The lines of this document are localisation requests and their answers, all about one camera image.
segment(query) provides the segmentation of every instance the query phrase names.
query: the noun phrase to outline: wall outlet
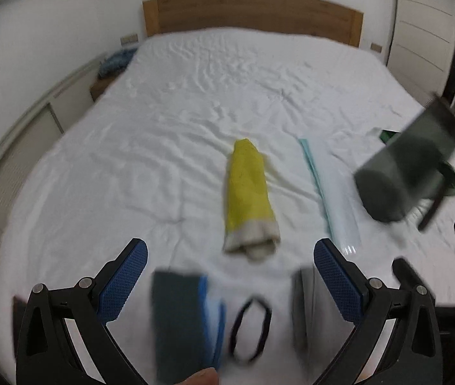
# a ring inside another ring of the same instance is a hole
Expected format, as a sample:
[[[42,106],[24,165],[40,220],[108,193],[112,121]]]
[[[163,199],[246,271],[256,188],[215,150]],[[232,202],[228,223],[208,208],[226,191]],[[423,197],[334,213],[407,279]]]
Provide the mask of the wall outlet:
[[[138,34],[126,35],[121,37],[121,46],[129,45],[130,43],[138,42]]]
[[[382,52],[382,46],[378,45],[377,43],[372,43],[370,45],[370,49],[374,52],[381,53]]]

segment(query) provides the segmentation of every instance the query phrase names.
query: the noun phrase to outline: white bed sheet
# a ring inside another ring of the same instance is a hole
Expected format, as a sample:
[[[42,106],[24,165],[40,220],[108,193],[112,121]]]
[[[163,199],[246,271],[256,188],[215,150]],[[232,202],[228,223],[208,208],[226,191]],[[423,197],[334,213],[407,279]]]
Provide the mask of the white bed sheet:
[[[149,383],[156,267],[208,274],[210,289],[227,303],[227,332],[250,295],[272,305],[262,357],[250,368],[225,358],[224,385],[307,383],[292,348],[290,297],[292,272],[313,261],[315,242],[327,236],[297,141],[311,133],[326,141],[350,187],[363,243],[354,261],[365,275],[394,286],[392,260],[406,256],[438,302],[455,303],[455,198],[419,234],[418,213],[391,225],[373,221],[351,180],[382,147],[378,129],[400,130],[420,111],[371,54],[325,39],[215,29],[147,40],[128,71],[39,161],[16,200],[0,252],[1,370],[14,382],[14,295],[27,299],[38,282],[71,287],[138,237],[149,263],[108,326]],[[226,168],[244,137],[265,156],[281,230],[277,253],[263,264],[222,253]],[[241,353],[254,349],[260,323],[257,314],[244,321]]]

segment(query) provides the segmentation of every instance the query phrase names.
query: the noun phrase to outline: yellow glove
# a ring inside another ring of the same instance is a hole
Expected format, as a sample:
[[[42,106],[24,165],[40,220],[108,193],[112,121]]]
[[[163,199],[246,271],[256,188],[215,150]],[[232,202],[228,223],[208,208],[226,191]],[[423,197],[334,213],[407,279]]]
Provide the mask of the yellow glove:
[[[275,251],[279,226],[270,206],[263,156],[248,139],[235,142],[227,181],[225,252],[261,260]]]

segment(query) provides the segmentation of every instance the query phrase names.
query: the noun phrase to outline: wooden headboard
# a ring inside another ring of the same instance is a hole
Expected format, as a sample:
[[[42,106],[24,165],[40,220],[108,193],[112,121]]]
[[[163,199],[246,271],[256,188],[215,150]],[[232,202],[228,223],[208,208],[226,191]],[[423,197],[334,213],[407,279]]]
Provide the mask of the wooden headboard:
[[[147,0],[148,36],[216,27],[326,37],[359,46],[363,13],[324,0]]]

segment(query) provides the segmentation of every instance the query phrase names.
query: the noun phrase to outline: metal screw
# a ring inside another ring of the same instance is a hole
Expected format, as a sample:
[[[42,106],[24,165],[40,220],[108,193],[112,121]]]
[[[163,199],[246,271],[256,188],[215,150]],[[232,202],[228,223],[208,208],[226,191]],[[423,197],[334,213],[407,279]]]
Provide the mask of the metal screw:
[[[371,286],[372,288],[375,288],[375,289],[381,288],[381,287],[382,287],[382,281],[381,281],[381,279],[372,278],[372,279],[370,280],[370,286]]]
[[[423,285],[419,285],[418,287],[416,287],[416,291],[417,291],[420,295],[426,295],[426,293],[427,293],[427,288],[424,287]]]
[[[92,285],[92,279],[90,278],[82,278],[78,282],[78,285],[80,288],[88,288],[90,285]]]
[[[42,290],[44,289],[44,284],[37,284],[35,285],[31,291],[35,294],[38,294],[39,292],[41,292]]]

